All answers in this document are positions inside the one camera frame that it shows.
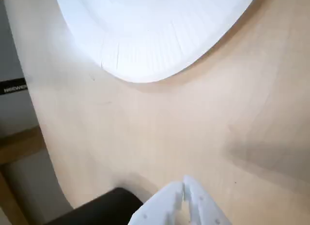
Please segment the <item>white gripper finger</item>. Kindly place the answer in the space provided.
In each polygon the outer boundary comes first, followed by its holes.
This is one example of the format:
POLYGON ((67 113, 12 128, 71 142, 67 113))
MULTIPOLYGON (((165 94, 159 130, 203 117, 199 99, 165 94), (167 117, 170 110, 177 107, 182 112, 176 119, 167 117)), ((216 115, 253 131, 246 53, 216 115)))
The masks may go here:
POLYGON ((185 175, 183 185, 184 201, 188 202, 192 225, 230 224, 224 212, 198 181, 185 175))
POLYGON ((182 183, 172 182, 147 200, 131 217, 132 225, 173 225, 182 207, 182 183))

